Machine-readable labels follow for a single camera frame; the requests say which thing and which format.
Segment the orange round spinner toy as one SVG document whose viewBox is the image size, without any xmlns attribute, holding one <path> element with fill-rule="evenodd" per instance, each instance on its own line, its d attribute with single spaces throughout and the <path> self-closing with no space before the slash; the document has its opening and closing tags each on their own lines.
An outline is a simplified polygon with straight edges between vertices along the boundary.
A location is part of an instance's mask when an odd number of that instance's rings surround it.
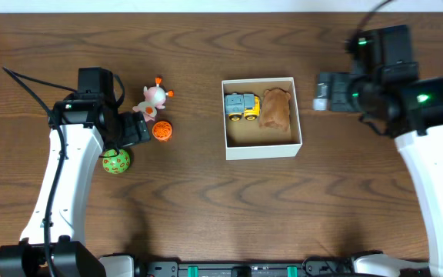
<svg viewBox="0 0 443 277">
<path fill-rule="evenodd" d="M 159 121 L 153 125 L 152 134 L 160 142 L 167 142 L 173 133 L 173 128 L 170 122 Z"/>
</svg>

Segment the pink and white duck toy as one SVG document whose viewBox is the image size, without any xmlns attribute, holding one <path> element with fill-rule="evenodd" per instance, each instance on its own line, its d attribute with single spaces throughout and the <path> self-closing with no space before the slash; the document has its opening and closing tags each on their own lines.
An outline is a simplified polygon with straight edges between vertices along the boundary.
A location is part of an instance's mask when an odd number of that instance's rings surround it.
<svg viewBox="0 0 443 277">
<path fill-rule="evenodd" d="M 166 91 L 162 87 L 162 77 L 155 78 L 155 86 L 143 88 L 145 100 L 132 108 L 134 112 L 143 114 L 145 121 L 154 121 L 158 110 L 165 109 L 167 98 L 174 96 L 173 90 Z"/>
</svg>

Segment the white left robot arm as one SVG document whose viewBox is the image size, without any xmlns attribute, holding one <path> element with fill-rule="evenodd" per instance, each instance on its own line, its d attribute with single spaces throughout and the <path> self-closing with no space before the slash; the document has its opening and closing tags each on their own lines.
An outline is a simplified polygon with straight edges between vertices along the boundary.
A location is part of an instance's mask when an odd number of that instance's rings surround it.
<svg viewBox="0 0 443 277">
<path fill-rule="evenodd" d="M 50 150 L 45 176 L 18 244 L 0 247 L 1 276 L 140 276 L 133 255 L 96 258 L 85 246 L 85 216 L 97 161 L 107 150 L 148 142 L 140 112 L 119 112 L 121 79 L 100 68 L 80 68 L 72 88 L 48 116 Z"/>
</svg>

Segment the brown plush bear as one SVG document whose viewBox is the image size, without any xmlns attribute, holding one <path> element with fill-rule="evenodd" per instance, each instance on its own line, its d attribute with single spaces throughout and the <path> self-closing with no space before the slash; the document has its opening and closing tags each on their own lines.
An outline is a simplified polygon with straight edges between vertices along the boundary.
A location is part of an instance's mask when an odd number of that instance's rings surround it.
<svg viewBox="0 0 443 277">
<path fill-rule="evenodd" d="M 290 100 L 290 93 L 280 88 L 265 90 L 259 127 L 287 132 L 290 127 Z"/>
</svg>

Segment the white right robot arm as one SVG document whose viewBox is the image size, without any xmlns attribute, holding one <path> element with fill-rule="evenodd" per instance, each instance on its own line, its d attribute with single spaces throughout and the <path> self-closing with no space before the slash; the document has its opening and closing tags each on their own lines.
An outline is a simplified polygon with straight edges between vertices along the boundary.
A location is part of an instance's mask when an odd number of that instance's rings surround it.
<svg viewBox="0 0 443 277">
<path fill-rule="evenodd" d="M 355 275 L 443 276 L 443 78 L 420 79 L 408 26 L 358 30 L 347 44 L 350 72 L 318 75 L 313 107 L 357 112 L 361 123 L 383 121 L 395 142 L 421 208 L 428 237 L 426 263 L 380 252 L 352 259 Z"/>
</svg>

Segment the grey and yellow toy truck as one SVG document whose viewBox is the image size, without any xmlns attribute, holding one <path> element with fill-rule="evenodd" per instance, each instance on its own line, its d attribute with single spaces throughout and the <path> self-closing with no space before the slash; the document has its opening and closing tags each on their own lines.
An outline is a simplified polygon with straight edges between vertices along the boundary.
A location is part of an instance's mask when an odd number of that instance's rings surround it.
<svg viewBox="0 0 443 277">
<path fill-rule="evenodd" d="M 232 93 L 225 95 L 225 114 L 228 119 L 237 122 L 245 118 L 255 121 L 261 114 L 260 98 L 252 93 Z"/>
</svg>

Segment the green ball with red numbers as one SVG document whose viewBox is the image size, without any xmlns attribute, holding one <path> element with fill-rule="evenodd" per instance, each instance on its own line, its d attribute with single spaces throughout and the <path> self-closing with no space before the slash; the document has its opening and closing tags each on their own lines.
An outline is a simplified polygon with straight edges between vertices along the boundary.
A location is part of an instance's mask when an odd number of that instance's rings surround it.
<svg viewBox="0 0 443 277">
<path fill-rule="evenodd" d="M 111 174 L 125 172 L 131 164 L 130 155 L 124 150 L 108 150 L 102 155 L 102 167 Z"/>
</svg>

